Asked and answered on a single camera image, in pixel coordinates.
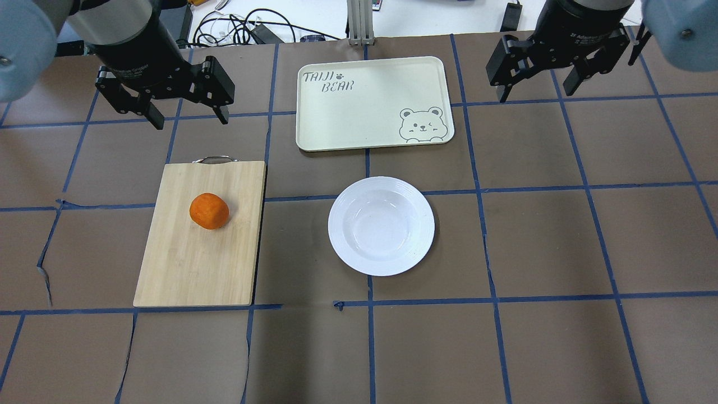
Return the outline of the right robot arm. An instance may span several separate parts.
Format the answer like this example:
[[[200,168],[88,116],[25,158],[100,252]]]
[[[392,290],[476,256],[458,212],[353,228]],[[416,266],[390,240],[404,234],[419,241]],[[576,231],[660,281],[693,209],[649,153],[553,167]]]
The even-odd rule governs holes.
[[[631,43],[622,23],[631,1],[546,1],[528,39],[506,34],[486,65],[487,79],[503,103],[513,87],[539,72],[569,67],[566,95],[597,74],[608,74],[631,48],[633,65],[650,39],[682,71],[715,71],[715,1],[643,1],[643,20]]]

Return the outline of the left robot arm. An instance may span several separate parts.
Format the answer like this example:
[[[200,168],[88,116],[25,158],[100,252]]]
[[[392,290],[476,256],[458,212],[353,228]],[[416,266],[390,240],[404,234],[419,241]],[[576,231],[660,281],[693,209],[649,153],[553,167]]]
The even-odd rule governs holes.
[[[3,1],[2,102],[21,99],[56,56],[65,23],[102,62],[95,81],[117,113],[146,118],[157,130],[164,116],[153,100],[185,99],[229,119],[235,84],[213,56],[190,64],[160,20],[161,1]]]

